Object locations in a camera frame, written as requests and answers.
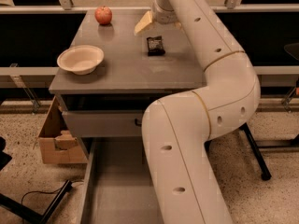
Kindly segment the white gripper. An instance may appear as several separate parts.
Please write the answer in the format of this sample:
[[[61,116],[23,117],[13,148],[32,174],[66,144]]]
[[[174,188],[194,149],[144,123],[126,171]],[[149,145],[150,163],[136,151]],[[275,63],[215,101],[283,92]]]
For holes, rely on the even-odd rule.
[[[153,20],[160,24],[175,23],[178,20],[168,0],[153,0],[151,11],[147,11],[137,23],[134,29],[135,35],[148,30],[153,24]]]

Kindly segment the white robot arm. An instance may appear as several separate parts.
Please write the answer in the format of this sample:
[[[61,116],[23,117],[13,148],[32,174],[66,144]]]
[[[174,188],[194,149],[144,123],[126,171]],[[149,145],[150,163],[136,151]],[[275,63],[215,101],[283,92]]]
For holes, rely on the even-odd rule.
[[[158,99],[142,119],[142,139],[164,224],[234,224],[205,143],[245,124],[260,82],[248,55],[205,0],[154,0],[155,20],[168,11],[188,37],[206,85]]]

